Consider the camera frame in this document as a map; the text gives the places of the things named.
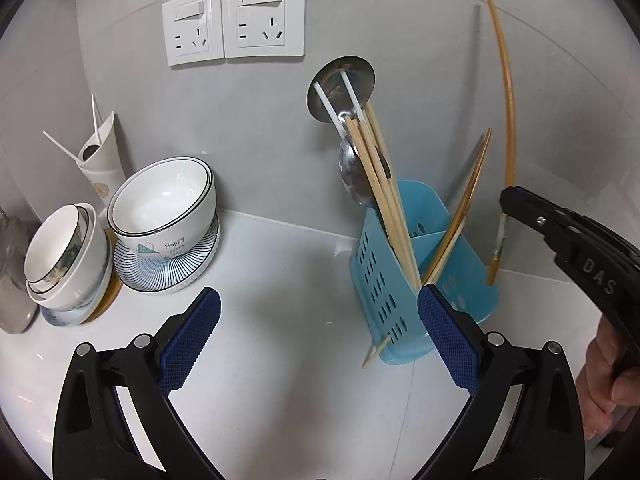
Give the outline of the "right human hand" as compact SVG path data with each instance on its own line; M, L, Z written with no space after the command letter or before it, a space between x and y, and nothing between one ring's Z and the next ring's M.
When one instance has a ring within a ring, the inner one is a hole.
M626 353L626 344L605 316L588 344L585 364L576 378L582 426L587 440L614 427L616 408L639 407L639 370L615 377L614 367Z

